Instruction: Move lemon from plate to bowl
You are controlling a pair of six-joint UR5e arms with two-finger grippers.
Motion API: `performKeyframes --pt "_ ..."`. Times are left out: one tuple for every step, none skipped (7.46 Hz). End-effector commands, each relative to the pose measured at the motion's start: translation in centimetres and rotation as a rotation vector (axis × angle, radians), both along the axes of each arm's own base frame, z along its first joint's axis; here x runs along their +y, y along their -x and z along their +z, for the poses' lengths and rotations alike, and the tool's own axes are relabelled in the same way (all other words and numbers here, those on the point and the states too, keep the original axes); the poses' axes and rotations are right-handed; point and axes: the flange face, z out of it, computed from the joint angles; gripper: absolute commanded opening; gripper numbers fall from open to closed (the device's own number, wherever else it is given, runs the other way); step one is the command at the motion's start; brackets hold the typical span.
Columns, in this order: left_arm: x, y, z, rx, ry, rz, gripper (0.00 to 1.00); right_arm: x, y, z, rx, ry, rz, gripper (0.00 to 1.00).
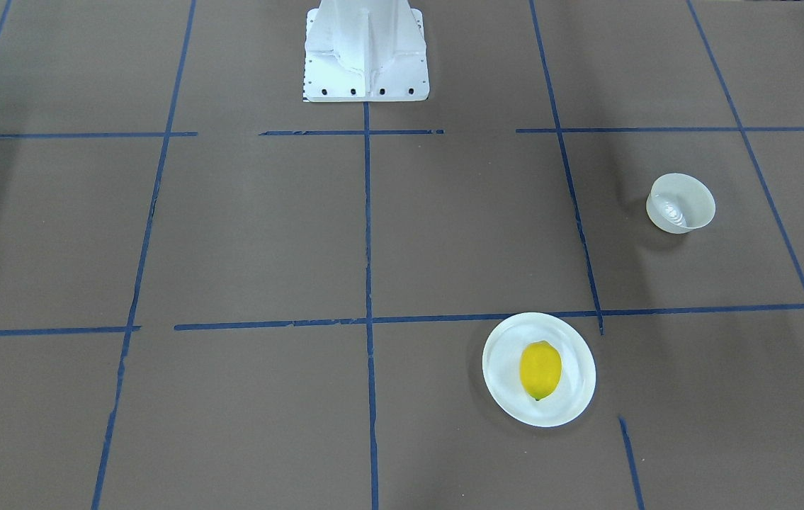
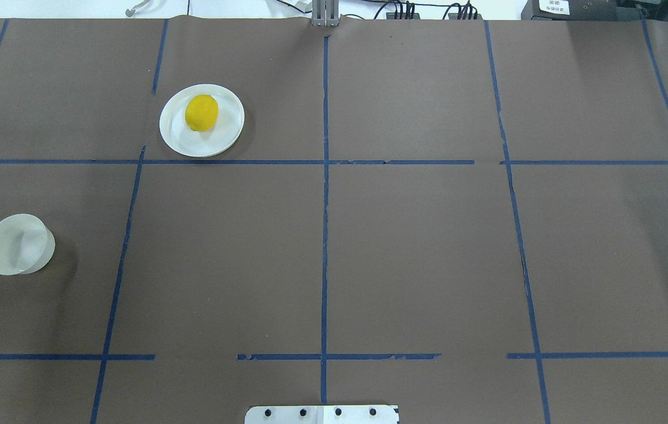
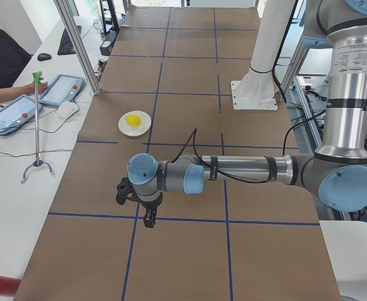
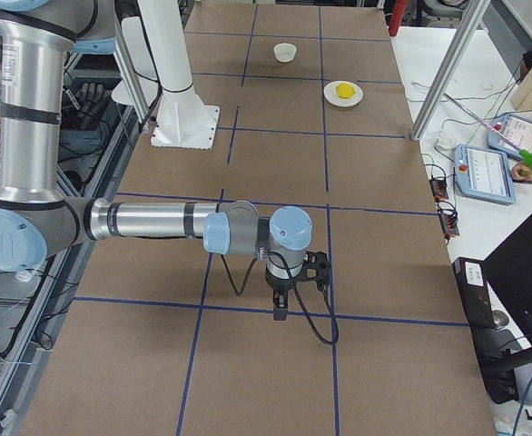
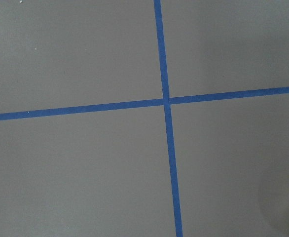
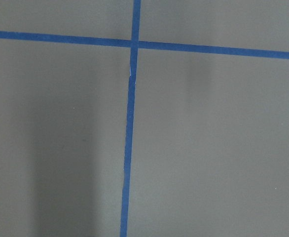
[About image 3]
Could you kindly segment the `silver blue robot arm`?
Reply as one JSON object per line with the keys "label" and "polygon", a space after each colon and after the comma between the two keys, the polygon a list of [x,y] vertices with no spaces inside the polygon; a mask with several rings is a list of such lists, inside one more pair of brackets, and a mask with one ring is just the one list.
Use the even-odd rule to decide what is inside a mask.
{"label": "silver blue robot arm", "polygon": [[281,181],[303,187],[337,211],[367,206],[367,1],[308,1],[304,39],[333,47],[323,142],[311,155],[281,157],[179,154],[156,161],[137,154],[117,187],[116,201],[145,208],[144,225],[155,225],[165,192],[199,194],[205,181],[249,184]]}

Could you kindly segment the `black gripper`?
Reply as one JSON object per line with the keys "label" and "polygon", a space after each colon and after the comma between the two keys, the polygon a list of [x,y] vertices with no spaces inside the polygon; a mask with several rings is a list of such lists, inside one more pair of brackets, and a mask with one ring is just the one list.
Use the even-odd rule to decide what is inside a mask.
{"label": "black gripper", "polygon": [[156,225],[157,208],[161,205],[162,200],[163,196],[158,196],[152,201],[139,200],[139,203],[145,208],[143,223],[146,228],[153,228]]}

